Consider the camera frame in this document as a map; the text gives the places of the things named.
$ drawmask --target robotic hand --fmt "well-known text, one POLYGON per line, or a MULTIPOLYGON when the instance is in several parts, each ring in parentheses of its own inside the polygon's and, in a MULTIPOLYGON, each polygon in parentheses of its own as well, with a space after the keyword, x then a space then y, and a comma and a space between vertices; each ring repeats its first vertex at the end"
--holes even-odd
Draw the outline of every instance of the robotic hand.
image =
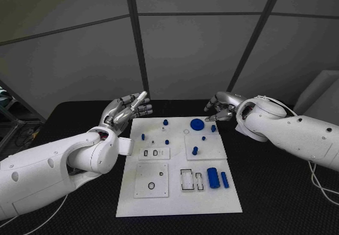
POLYGON ((204 111, 212 106, 217 114, 204 121, 225 121, 235 114, 236 131, 243 135, 261 142, 269 140, 297 157, 339 171, 339 126, 297 116, 291 110, 294 116, 288 117, 284 104, 265 96, 245 99, 229 92, 217 92, 204 111))
POLYGON ((132 153, 132 140, 118 135, 129 119, 152 113, 145 96, 141 92, 112 100, 99 125, 86 133, 30 148, 0 162, 0 221, 62 198, 109 172, 118 154, 132 153))

